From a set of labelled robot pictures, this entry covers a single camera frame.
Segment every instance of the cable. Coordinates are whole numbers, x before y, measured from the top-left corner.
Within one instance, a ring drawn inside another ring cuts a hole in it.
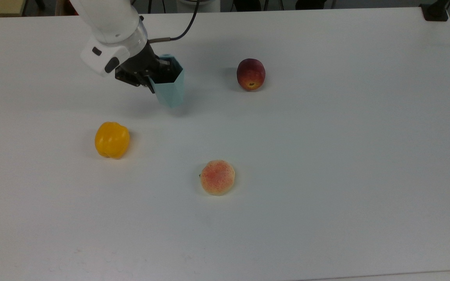
[[[175,41],[175,40],[178,40],[178,39],[182,38],[183,36],[185,36],[185,34],[187,34],[187,32],[189,31],[189,29],[191,29],[193,20],[195,19],[195,15],[197,14],[197,9],[199,8],[199,2],[200,2],[200,0],[197,0],[197,3],[195,3],[194,14],[192,15],[191,22],[189,23],[189,26],[187,27],[187,29],[186,29],[186,30],[184,31],[184,33],[182,33],[180,36],[175,37],[175,38],[171,38],[171,39],[170,39],[171,41]]]

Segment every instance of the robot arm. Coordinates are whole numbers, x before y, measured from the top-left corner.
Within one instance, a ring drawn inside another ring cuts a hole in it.
[[[81,59],[96,73],[152,88],[149,77],[159,83],[174,82],[178,76],[170,61],[159,59],[148,42],[143,18],[129,0],[71,0],[93,35]]]

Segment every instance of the bell pepper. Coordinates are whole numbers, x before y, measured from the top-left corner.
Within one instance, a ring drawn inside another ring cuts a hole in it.
[[[103,123],[95,135],[95,148],[103,157],[119,159],[130,144],[130,132],[116,122]]]

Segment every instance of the red nectarine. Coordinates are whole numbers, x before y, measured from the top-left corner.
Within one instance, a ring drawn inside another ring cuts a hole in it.
[[[265,81],[265,68],[257,59],[245,59],[237,67],[237,82],[246,91],[255,90]]]

